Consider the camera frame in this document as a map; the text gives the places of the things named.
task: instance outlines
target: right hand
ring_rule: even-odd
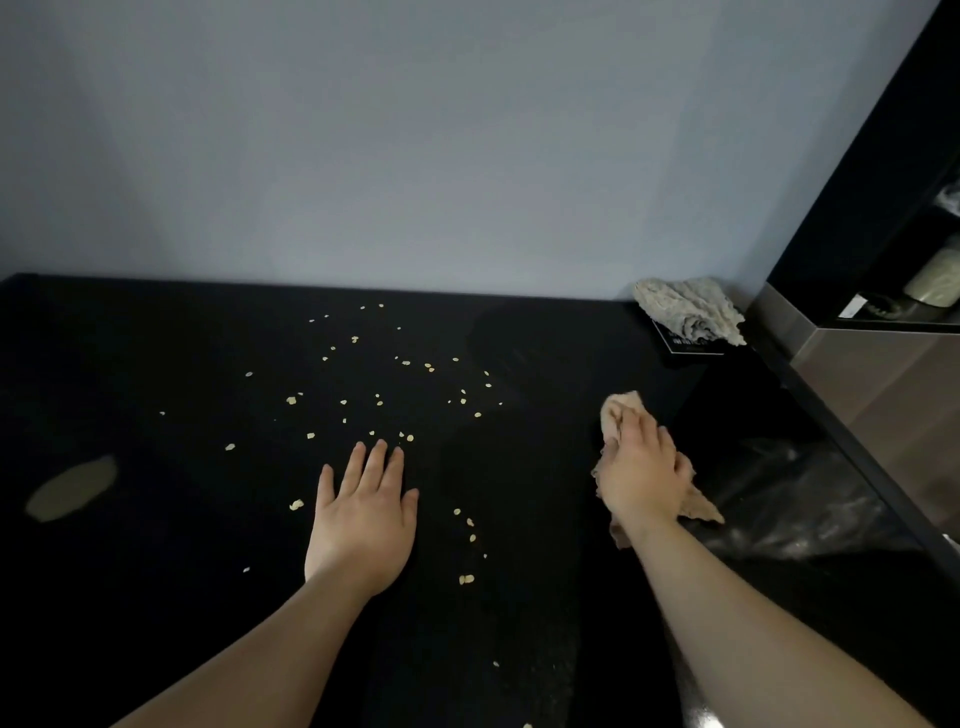
[[[693,479],[690,461],[649,412],[624,408],[620,442],[605,443],[597,467],[600,497],[627,529],[646,530],[680,515]]]

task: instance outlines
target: finger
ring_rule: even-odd
[[[643,431],[640,429],[640,415],[630,407],[623,408],[620,421],[620,443],[622,445],[642,445]]]
[[[363,472],[363,456],[366,452],[367,446],[363,443],[357,443],[353,446],[347,469],[344,471],[344,479],[340,483],[340,495],[337,497],[350,497],[356,492],[357,486],[360,484],[360,474]]]
[[[643,442],[647,445],[656,445],[658,441],[657,419],[646,410],[643,410],[640,412],[639,420],[640,430],[643,432]]]
[[[387,451],[387,443],[377,440],[367,458],[367,467],[363,469],[357,493],[376,493],[380,487],[380,478],[383,477],[383,455]]]
[[[618,452],[620,452],[620,444],[611,437],[603,444],[603,451],[600,453],[600,462],[597,463],[596,471],[598,473],[602,472],[604,468],[616,459]]]
[[[677,446],[673,444],[673,438],[670,437],[667,428],[660,425],[660,427],[657,428],[657,437],[660,439],[660,452],[666,456],[667,462],[675,460],[677,457]]]
[[[693,463],[690,458],[682,452],[678,452],[673,465],[673,472],[677,474],[680,480],[690,483],[693,482]]]
[[[333,502],[333,468],[324,464],[320,471],[320,483],[317,485],[317,513]]]
[[[403,482],[403,450],[394,448],[390,455],[390,462],[387,463],[387,470],[384,471],[383,478],[380,480],[380,490],[384,493],[393,494],[393,497],[400,497],[400,484]]]
[[[407,491],[400,501],[400,512],[403,514],[403,528],[411,532],[417,530],[417,504],[420,502],[420,491],[414,488]]]

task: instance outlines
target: cloth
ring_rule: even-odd
[[[726,339],[737,347],[747,343],[737,328],[743,314],[714,279],[639,280],[634,298],[650,318],[684,339]]]
[[[610,395],[604,400],[600,408],[600,431],[603,432],[603,439],[606,443],[610,439],[620,442],[620,426],[623,424],[623,413],[625,409],[632,409],[635,412],[645,411],[643,400],[640,395],[634,392],[625,392],[622,395]],[[591,475],[596,479],[599,474],[600,462],[603,460],[603,452],[600,453],[600,461],[594,466]],[[597,483],[597,496],[600,495],[599,482]],[[684,495],[684,501],[680,505],[680,515],[688,519],[700,519],[701,521],[724,522],[724,517],[717,510],[717,507],[711,503],[707,497],[702,494],[693,483],[689,483]],[[627,537],[623,526],[613,516],[610,521],[610,535],[617,548],[630,548],[630,539]]]

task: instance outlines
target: gray wall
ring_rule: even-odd
[[[0,271],[753,295],[935,0],[10,0]]]

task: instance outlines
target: plastic bag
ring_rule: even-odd
[[[755,439],[698,483],[727,519],[686,526],[734,559],[805,559],[919,546],[860,473],[829,442]]]

